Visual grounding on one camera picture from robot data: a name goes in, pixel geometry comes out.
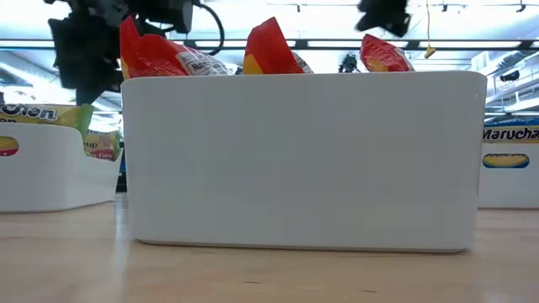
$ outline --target red snack bag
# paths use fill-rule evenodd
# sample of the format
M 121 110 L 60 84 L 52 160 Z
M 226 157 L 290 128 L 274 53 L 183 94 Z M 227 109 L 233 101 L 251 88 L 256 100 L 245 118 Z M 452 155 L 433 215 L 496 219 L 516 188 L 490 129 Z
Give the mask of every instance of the red snack bag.
M 367 34 L 363 38 L 360 56 L 369 72 L 414 71 L 403 50 L 373 35 Z
M 251 30 L 243 58 L 243 74 L 304 73 L 311 68 L 294 56 L 275 17 Z
M 141 37 L 131 16 L 120 24 L 120 53 L 124 79 L 228 74 L 222 62 L 204 52 L 159 35 Z

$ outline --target white plastic bin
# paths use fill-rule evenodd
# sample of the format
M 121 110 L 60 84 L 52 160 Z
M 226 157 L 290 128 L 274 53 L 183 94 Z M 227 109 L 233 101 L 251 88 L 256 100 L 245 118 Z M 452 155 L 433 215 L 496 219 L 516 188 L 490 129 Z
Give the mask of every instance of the white plastic bin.
M 19 151 L 0 157 L 0 212 L 69 210 L 113 200 L 115 162 L 88 157 L 78 130 L 57 125 L 0 123 Z
M 468 248 L 486 83 L 475 72 L 128 80 L 133 235 L 234 247 Z
M 485 167 L 481 164 L 479 207 L 539 208 L 539 146 L 537 144 L 483 144 L 483 157 L 488 154 L 528 157 L 528 165 L 520 168 Z

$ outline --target ceiling light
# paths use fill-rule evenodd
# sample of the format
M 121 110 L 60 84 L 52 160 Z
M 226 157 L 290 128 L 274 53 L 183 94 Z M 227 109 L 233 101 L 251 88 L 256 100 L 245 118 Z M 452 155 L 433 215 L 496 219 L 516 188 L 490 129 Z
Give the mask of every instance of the ceiling light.
M 111 107 L 108 107 L 106 105 L 103 105 L 99 102 L 99 98 L 97 100 L 95 100 L 95 102 L 92 103 L 92 105 L 96 108 L 96 109 L 99 109 L 101 111 L 118 111 L 118 108 L 111 108 Z
M 92 120 L 90 122 L 90 126 L 88 127 L 90 130 L 95 131 L 101 131 L 101 132 L 109 132 L 109 131 L 116 131 L 118 130 L 117 127 L 114 127 L 113 125 L 107 124 L 102 121 Z
M 217 47 L 219 46 L 219 41 L 196 41 L 195 44 L 198 47 Z
M 436 59 L 429 60 L 424 59 L 423 57 L 419 57 L 417 59 L 412 60 L 413 66 L 422 66 L 422 65 L 428 65 L 428 66 L 435 66 L 435 65 L 448 65 L 448 66 L 470 66 L 470 61 L 467 60 L 461 60 L 461 59 Z
M 309 41 L 310 47 L 361 47 L 361 41 Z
M 511 113 L 512 115 L 536 115 L 539 116 L 539 111 L 526 111 L 526 112 L 515 112 Z
M 114 114 L 113 117 L 104 117 L 101 115 L 93 115 L 92 121 L 99 121 L 106 123 L 108 125 L 117 125 L 120 123 L 122 116 L 119 114 Z
M 431 41 L 430 46 L 440 48 L 507 48 L 520 45 L 520 41 Z M 427 47 L 429 42 L 419 43 L 419 47 Z
M 225 44 L 223 45 L 225 47 L 245 47 L 247 46 L 247 41 L 225 41 Z
M 485 113 L 485 116 L 506 115 L 507 113 Z
M 404 47 L 408 46 L 407 41 L 386 41 L 386 42 L 393 45 L 393 46 L 396 46 L 398 48 L 404 48 Z
M 119 114 L 120 111 L 118 110 L 111 110 L 111 111 L 104 111 L 104 110 L 101 110 L 101 111 L 94 111 L 93 114 Z
M 0 68 L 2 68 L 3 70 L 8 71 L 9 73 L 12 73 L 13 75 L 15 75 L 17 77 L 23 78 L 26 82 L 29 82 L 29 83 L 31 83 L 33 85 L 35 85 L 37 83 L 40 83 L 40 82 L 45 82 L 44 79 L 41 79 L 41 78 L 37 77 L 36 75 L 33 75 L 33 74 L 25 72 L 25 71 L 21 71 L 18 68 L 12 67 L 12 66 L 10 66 L 10 65 L 8 65 L 6 63 L 0 62 Z
M 520 102 L 517 102 L 513 105 L 510 105 L 510 106 L 506 106 L 504 108 L 504 110 L 506 112 L 516 112 L 518 110 L 523 110 L 523 109 L 529 109 L 529 108 L 532 108 L 532 107 L 536 107 L 537 105 L 539 105 L 539 98 L 533 98 L 533 99 L 530 99 L 530 100 L 524 100 L 524 101 L 520 101 Z
M 53 40 L 0 40 L 0 48 L 18 47 L 18 48 L 54 48 Z

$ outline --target ceiling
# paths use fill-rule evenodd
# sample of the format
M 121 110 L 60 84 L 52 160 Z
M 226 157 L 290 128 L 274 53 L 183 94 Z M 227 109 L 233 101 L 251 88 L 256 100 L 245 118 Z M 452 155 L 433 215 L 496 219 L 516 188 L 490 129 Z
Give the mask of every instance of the ceiling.
M 354 31 L 361 14 L 355 5 L 359 0 L 206 0 L 219 15 L 227 39 L 246 39 L 250 30 L 275 16 L 288 39 L 361 39 L 365 33 Z M 443 11 L 442 4 L 447 4 Z M 519 0 L 429 0 L 430 38 L 459 40 L 515 40 L 539 37 L 539 0 L 525 0 L 526 9 L 517 13 Z M 429 20 L 425 0 L 409 0 L 412 14 L 410 31 L 405 39 L 427 37 Z M 42 0 L 0 0 L 0 40 L 50 40 L 48 19 L 63 19 L 70 12 L 66 3 L 45 4 Z M 193 30 L 189 39 L 218 39 L 213 18 L 195 8 Z M 368 33 L 383 39 L 395 39 L 380 29 Z M 186 35 L 171 34 L 169 39 L 184 40 Z M 315 72 L 336 72 L 350 51 L 299 50 L 298 54 Z M 478 51 L 438 51 L 424 59 L 423 51 L 407 51 L 418 71 L 467 70 Z M 53 67 L 53 50 L 10 50 L 10 55 L 57 75 Z M 222 61 L 241 64 L 243 50 L 226 50 L 217 55 Z M 98 100 L 105 109 L 120 109 L 117 93 L 106 93 Z

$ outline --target wooden tabletop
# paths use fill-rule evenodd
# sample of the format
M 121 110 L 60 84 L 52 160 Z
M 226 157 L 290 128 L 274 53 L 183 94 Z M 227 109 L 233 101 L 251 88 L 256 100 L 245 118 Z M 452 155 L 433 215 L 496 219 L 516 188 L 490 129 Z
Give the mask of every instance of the wooden tabletop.
M 0 302 L 539 300 L 538 210 L 480 210 L 475 248 L 435 255 L 153 246 L 125 208 L 0 215 Z

